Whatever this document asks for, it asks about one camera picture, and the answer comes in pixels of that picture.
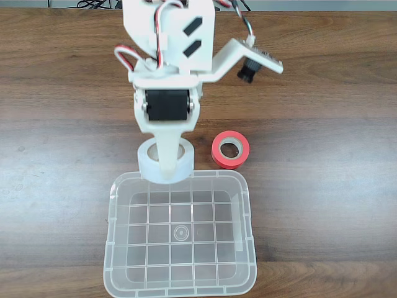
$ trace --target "red tape roll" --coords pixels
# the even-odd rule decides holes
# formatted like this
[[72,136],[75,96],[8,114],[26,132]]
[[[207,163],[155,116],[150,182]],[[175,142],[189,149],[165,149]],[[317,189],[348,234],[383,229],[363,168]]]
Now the red tape roll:
[[[231,143],[238,149],[238,155],[230,158],[221,151],[223,144]],[[217,135],[212,142],[211,155],[215,163],[224,169],[236,169],[248,158],[249,144],[247,139],[239,132],[228,130]]]

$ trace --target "wooden table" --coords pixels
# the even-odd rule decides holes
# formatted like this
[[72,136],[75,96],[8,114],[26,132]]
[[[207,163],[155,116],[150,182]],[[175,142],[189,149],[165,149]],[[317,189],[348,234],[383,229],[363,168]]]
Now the wooden table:
[[[285,65],[205,85],[196,169],[216,134],[251,154],[258,277],[246,297],[397,297],[397,14],[250,13]],[[0,10],[0,296],[108,297],[109,190],[143,135],[113,55],[120,11]],[[245,37],[216,16],[215,51]]]

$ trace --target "clear plastic box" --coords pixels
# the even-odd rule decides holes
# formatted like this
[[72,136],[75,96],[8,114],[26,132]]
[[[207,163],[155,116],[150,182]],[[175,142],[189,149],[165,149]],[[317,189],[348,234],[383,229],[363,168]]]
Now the clear plastic box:
[[139,172],[110,192],[104,283],[114,297],[231,296],[256,280],[249,193],[235,171],[176,184]]

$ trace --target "black cable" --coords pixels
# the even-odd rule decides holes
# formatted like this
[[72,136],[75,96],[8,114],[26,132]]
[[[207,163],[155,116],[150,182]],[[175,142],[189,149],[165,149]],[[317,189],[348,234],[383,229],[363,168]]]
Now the black cable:
[[68,8],[89,8],[89,9],[112,9],[107,6],[103,6],[103,4],[107,0],[80,0],[76,6],[68,7]]
[[99,7],[101,7],[101,5],[102,5],[103,3],[105,3],[105,2],[106,2],[106,0],[101,0],[101,1],[99,1],[97,4],[91,6],[89,9],[96,9],[96,8],[99,8]]
[[251,11],[251,8],[249,8],[249,6],[248,6],[248,4],[245,2],[245,0],[240,0],[241,1],[241,3],[245,6],[245,8],[248,10],[248,11]]

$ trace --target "white tape roll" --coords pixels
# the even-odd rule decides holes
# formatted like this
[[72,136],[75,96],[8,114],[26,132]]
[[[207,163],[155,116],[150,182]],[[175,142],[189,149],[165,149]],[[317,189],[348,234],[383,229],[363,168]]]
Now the white tape roll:
[[151,138],[140,145],[138,164],[142,177],[150,182],[157,184],[177,183],[189,177],[193,172],[194,147],[189,141],[181,138],[176,171],[171,179],[164,179],[161,174],[155,138]]

